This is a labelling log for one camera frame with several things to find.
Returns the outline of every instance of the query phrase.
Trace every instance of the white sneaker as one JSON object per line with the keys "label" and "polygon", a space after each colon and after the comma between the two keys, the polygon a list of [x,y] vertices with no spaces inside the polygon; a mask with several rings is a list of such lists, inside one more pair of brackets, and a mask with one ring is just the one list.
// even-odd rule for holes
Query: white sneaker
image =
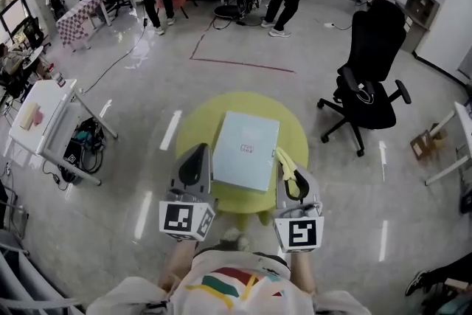
{"label": "white sneaker", "polygon": [[273,28],[275,27],[275,22],[272,21],[271,23],[268,23],[266,20],[263,20],[260,26],[264,29]]}
{"label": "white sneaker", "polygon": [[287,30],[275,30],[274,28],[268,34],[272,37],[290,37],[292,35]]}

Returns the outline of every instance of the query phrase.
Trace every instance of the shoe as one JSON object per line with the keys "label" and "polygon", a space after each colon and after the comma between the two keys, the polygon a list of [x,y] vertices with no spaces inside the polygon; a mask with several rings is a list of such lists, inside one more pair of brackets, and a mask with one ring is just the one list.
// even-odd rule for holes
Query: shoe
{"label": "shoe", "polygon": [[292,35],[287,30],[275,30],[274,28],[268,34],[272,37],[290,37]]}
{"label": "shoe", "polygon": [[422,288],[424,286],[421,281],[424,278],[424,275],[426,273],[427,273],[427,271],[419,271],[418,273],[416,273],[416,276],[414,276],[414,279],[410,282],[410,284],[408,285],[408,287],[405,290],[405,297],[409,297],[417,289]]}
{"label": "shoe", "polygon": [[264,29],[273,28],[273,27],[275,27],[275,22],[272,21],[271,23],[268,23],[266,20],[263,20],[263,22],[261,23],[260,26]]}

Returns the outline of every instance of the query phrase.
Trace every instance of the green round table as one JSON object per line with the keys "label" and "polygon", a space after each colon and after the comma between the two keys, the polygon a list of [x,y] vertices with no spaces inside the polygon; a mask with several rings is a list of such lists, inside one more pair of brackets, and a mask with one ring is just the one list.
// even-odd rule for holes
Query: green round table
{"label": "green round table", "polygon": [[[279,121],[277,146],[281,147],[295,162],[307,167],[307,138],[296,117],[281,103],[254,92],[222,94],[213,97],[194,110],[184,119],[179,128],[176,143],[177,158],[202,142],[207,143],[214,151],[226,111],[236,111]],[[269,190],[263,195],[217,182],[212,183],[212,195],[218,199],[218,211],[235,214],[237,227],[243,231],[250,214],[258,214],[264,225],[270,223],[270,210],[275,208],[275,182],[276,170],[273,169]]]}

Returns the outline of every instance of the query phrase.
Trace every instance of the concrete floor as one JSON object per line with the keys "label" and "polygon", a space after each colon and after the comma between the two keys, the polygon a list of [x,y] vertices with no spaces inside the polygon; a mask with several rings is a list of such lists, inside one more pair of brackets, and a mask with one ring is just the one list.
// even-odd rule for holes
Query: concrete floor
{"label": "concrete floor", "polygon": [[[331,98],[336,70],[350,51],[350,31],[325,29],[323,23],[349,26],[356,11],[353,2],[302,0],[287,25],[291,38],[270,38],[267,30],[236,24],[221,31],[208,29],[214,6],[189,3],[190,19],[177,11],[176,24],[163,36],[148,27],[135,50],[85,95],[97,112],[111,100],[105,118],[119,132],[117,141],[108,139],[97,174],[103,180],[100,187],[82,181],[61,192],[41,172],[41,162],[30,160],[14,143],[0,145],[6,155],[0,163],[7,159],[18,163],[13,165],[15,188],[31,214],[24,244],[32,260],[57,287],[85,304],[130,275],[156,282],[175,244],[158,231],[158,201],[167,189],[175,137],[167,151],[159,150],[159,145],[173,112],[182,110],[185,117],[215,95],[256,91],[287,106],[308,138],[309,170],[320,183],[324,203],[324,243],[311,254],[320,289],[348,290],[373,314],[415,314],[421,294],[403,296],[414,273],[454,261],[470,252],[472,243],[469,217],[458,211],[458,175],[430,187],[423,184],[454,160],[459,135],[454,123],[448,128],[448,145],[436,159],[417,162],[409,142],[442,119],[453,101],[464,102],[464,92],[399,52],[385,87],[393,92],[394,80],[401,79],[413,103],[394,103],[398,119],[394,128],[361,131],[366,155],[358,158],[347,127],[326,145],[320,142],[320,134],[340,116],[329,108],[316,108],[320,97]],[[248,23],[257,23],[264,12],[262,7],[250,15]],[[56,41],[48,57],[66,77],[77,78],[79,87],[87,89],[137,42],[142,34],[141,8],[138,14],[136,19],[123,11],[112,27],[103,27],[91,39],[90,50],[72,54]],[[202,60],[190,60],[192,56]],[[5,124],[0,122],[7,143]],[[385,177],[379,141],[386,144]],[[136,239],[136,221],[148,191],[152,201],[144,232]],[[216,221],[203,246],[214,243],[231,223],[229,216]],[[277,251],[273,229],[261,226],[255,217],[248,236],[252,250]]]}

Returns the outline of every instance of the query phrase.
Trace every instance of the checkered tablecloth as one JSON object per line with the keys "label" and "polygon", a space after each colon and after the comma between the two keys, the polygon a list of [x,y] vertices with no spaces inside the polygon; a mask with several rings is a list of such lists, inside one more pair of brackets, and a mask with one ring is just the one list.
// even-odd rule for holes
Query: checkered tablecloth
{"label": "checkered tablecloth", "polygon": [[81,0],[56,21],[59,37],[64,46],[89,36],[82,28],[82,24],[87,19],[87,16],[100,6],[101,1],[102,0]]}

